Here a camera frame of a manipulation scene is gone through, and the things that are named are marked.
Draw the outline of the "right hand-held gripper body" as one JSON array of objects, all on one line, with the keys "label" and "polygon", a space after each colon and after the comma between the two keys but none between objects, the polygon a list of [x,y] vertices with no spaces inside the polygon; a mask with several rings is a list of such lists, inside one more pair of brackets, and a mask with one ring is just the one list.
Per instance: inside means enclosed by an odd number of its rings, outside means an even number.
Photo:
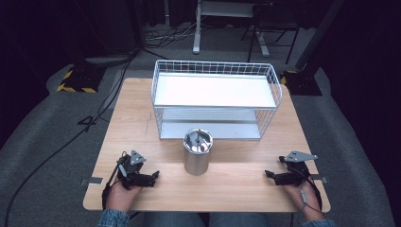
[{"label": "right hand-held gripper body", "polygon": [[287,156],[280,156],[279,161],[286,165],[288,173],[276,174],[274,179],[279,180],[281,185],[298,186],[310,176],[305,162],[317,159],[317,155],[297,150],[291,151]]}]

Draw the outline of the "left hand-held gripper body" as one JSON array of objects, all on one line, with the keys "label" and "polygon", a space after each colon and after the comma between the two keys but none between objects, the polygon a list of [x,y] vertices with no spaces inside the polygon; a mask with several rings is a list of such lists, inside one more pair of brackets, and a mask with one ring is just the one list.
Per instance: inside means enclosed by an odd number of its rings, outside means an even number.
[{"label": "left hand-held gripper body", "polygon": [[141,174],[140,170],[147,159],[133,150],[130,154],[124,152],[117,161],[117,178],[126,189],[132,186],[144,187],[146,181],[155,180],[151,175]]}]

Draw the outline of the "person's right hand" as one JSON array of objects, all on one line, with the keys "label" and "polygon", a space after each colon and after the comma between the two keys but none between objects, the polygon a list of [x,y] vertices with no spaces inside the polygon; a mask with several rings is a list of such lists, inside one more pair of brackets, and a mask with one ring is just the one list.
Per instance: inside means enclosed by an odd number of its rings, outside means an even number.
[{"label": "person's right hand", "polygon": [[306,221],[324,219],[315,191],[309,183],[302,183],[299,186],[284,185],[283,188],[303,213]]}]

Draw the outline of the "person's left hand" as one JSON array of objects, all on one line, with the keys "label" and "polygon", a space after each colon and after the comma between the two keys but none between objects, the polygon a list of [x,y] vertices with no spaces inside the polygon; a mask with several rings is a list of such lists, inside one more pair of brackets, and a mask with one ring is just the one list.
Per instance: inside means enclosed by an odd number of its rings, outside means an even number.
[{"label": "person's left hand", "polygon": [[121,182],[116,182],[109,192],[106,208],[128,213],[135,202],[135,198],[142,190],[143,188],[139,186],[126,189]]}]

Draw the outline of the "stainless steel canister with lid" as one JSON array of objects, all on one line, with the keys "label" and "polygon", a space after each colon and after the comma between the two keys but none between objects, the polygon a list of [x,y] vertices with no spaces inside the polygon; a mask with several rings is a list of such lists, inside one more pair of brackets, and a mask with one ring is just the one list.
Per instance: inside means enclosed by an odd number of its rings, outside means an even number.
[{"label": "stainless steel canister with lid", "polygon": [[213,143],[212,135],[202,129],[191,130],[185,135],[184,168],[189,174],[199,176],[207,171]]}]

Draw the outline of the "yellow-black striped stand base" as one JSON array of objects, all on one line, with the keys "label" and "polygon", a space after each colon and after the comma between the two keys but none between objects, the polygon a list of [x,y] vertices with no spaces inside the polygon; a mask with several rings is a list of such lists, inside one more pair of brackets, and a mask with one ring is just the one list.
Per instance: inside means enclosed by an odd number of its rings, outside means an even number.
[{"label": "yellow-black striped stand base", "polygon": [[280,73],[280,81],[286,85],[292,96],[321,96],[322,92],[314,78],[302,72],[286,70]]},{"label": "yellow-black striped stand base", "polygon": [[78,68],[76,66],[71,66],[61,80],[57,91],[89,94],[97,93],[105,72],[105,67],[88,66],[86,68]]}]

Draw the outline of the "black chair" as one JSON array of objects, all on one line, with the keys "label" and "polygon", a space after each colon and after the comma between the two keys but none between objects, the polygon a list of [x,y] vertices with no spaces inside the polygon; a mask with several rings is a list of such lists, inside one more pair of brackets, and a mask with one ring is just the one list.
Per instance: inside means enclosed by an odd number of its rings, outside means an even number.
[{"label": "black chair", "polygon": [[[259,42],[260,38],[264,38],[265,33],[279,33],[279,36],[271,45],[288,47],[288,55],[285,61],[285,63],[288,63],[300,30],[289,3],[280,0],[259,3],[253,5],[252,14],[252,19],[241,37],[241,40],[244,40],[249,32],[252,33],[247,61],[251,60],[253,48],[257,44],[260,47],[266,45],[265,41]],[[287,32],[293,33],[292,40],[288,44],[281,44],[280,40]]]}]

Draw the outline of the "dark metal stand post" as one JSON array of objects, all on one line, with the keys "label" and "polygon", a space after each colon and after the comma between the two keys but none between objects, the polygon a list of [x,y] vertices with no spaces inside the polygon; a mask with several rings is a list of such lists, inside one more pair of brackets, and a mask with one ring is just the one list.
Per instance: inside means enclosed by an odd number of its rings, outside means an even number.
[{"label": "dark metal stand post", "polygon": [[335,20],[345,0],[323,1],[326,1],[328,9],[325,11],[323,18],[320,20],[319,25],[317,26],[317,29],[307,44],[304,52],[295,64],[295,67],[299,70],[305,70],[308,66],[312,65],[313,58],[319,52],[319,45],[322,43],[326,31]]}]

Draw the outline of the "white desk frame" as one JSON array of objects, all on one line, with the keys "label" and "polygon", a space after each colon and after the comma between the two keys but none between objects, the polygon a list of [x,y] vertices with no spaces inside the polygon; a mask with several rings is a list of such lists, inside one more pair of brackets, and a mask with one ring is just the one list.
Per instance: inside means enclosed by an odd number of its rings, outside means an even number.
[{"label": "white desk frame", "polygon": [[196,30],[192,52],[201,52],[201,19],[203,16],[252,18],[253,3],[232,2],[229,0],[197,0]]}]

